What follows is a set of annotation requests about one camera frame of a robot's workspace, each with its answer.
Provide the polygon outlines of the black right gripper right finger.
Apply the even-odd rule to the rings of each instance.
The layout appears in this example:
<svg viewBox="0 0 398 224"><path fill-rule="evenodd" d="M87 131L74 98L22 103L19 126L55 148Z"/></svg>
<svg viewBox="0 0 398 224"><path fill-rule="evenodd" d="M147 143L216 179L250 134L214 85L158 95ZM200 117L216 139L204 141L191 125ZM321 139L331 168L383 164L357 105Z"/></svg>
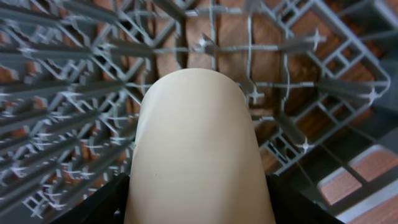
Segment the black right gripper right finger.
<svg viewBox="0 0 398 224"><path fill-rule="evenodd" d="M275 174L266 175L276 224L343 224L304 195L283 184Z"/></svg>

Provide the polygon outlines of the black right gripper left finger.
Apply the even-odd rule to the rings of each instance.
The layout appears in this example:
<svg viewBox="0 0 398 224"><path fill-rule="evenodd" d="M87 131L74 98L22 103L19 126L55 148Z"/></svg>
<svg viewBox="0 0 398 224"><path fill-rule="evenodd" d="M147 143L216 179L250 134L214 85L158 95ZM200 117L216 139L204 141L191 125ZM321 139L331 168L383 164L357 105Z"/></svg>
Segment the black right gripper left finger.
<svg viewBox="0 0 398 224"><path fill-rule="evenodd" d="M121 173L51 224L123 224L130 176Z"/></svg>

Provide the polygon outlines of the white cup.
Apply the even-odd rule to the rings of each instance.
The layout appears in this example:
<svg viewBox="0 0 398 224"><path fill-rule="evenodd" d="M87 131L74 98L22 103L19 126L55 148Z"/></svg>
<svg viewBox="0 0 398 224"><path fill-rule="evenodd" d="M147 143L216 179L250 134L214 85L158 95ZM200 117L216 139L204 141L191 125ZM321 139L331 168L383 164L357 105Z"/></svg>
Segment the white cup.
<svg viewBox="0 0 398 224"><path fill-rule="evenodd" d="M126 223L274 223L240 87L203 68L156 81L141 104Z"/></svg>

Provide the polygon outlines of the grey dishwasher rack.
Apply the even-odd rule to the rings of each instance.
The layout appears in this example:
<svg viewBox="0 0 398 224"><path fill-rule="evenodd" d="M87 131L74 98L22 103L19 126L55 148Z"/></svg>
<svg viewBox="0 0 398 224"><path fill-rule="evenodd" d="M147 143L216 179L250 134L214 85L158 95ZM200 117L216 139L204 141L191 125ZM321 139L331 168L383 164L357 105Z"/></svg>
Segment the grey dishwasher rack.
<svg viewBox="0 0 398 224"><path fill-rule="evenodd" d="M2 1L1 222L49 223L131 168L149 87L243 89L266 172L348 222L392 186L396 1Z"/></svg>

